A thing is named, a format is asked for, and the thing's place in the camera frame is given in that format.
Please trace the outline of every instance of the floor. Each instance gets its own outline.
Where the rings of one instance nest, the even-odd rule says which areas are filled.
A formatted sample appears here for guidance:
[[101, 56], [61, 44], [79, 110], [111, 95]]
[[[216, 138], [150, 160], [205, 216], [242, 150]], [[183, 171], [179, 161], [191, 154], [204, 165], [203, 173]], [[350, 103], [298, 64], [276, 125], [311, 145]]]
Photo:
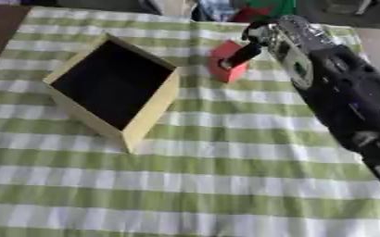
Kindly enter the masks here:
[[370, 7], [362, 16], [353, 16], [326, 12], [326, 3], [323, 0], [297, 1], [298, 14], [313, 22], [380, 29], [380, 4]]
[[[74, 2], [96, 2], [102, 0], [32, 0], [38, 5], [51, 6], [58, 1], [60, 4], [65, 3], [73, 6]], [[137, 0], [113, 0], [117, 3], [117, 10], [142, 12], [142, 9], [137, 7]], [[297, 0], [298, 14], [306, 17], [312, 22], [328, 23], [333, 25], [349, 25], [361, 28], [377, 28], [380, 29], [380, 4], [373, 6], [367, 10], [363, 16], [352, 16], [337, 13], [329, 13], [325, 11], [326, 1], [339, 0]], [[360, 0], [343, 0], [343, 2], [353, 2]]]

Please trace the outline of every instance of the tablecloth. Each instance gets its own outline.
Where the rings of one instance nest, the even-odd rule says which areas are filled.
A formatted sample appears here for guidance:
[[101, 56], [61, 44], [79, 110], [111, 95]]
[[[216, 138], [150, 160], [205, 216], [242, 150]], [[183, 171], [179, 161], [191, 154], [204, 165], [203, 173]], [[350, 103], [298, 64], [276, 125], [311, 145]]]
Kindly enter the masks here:
[[[34, 8], [0, 56], [0, 236], [380, 236], [380, 183], [268, 53], [238, 81], [209, 74], [209, 50], [245, 27]], [[351, 28], [324, 27], [362, 52]], [[134, 155], [42, 83], [103, 32], [183, 67]]]

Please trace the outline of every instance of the table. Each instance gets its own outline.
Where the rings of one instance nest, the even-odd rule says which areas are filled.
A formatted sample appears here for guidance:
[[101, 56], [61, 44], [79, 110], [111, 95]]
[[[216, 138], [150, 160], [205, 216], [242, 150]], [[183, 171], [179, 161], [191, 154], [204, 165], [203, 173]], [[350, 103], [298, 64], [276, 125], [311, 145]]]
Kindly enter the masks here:
[[[270, 55], [235, 83], [210, 77], [208, 51], [244, 28], [32, 10], [0, 56], [0, 236], [380, 236], [380, 183]], [[41, 83], [104, 29], [183, 67], [178, 99], [135, 155]], [[361, 53], [354, 30], [326, 29]]]

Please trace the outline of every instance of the green and white checkered tablecloth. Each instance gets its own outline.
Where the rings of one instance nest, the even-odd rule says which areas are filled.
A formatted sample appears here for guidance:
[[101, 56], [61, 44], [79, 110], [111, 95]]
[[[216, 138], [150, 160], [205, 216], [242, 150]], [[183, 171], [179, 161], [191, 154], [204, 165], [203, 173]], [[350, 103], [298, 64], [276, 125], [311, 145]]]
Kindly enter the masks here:
[[[269, 54], [228, 85], [209, 75], [208, 51], [245, 27], [34, 8], [0, 56], [0, 236], [380, 237], [380, 183]], [[326, 28], [361, 51], [354, 30]], [[69, 118], [42, 84], [105, 31], [184, 67], [137, 155]]]

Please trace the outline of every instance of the open box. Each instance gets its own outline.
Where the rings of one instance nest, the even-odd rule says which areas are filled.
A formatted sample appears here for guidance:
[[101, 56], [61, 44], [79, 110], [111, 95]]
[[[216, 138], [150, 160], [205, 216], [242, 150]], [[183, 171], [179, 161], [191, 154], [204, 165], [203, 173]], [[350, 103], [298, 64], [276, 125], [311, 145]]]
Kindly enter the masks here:
[[179, 90], [179, 69], [111, 35], [44, 79], [55, 102], [132, 152]]

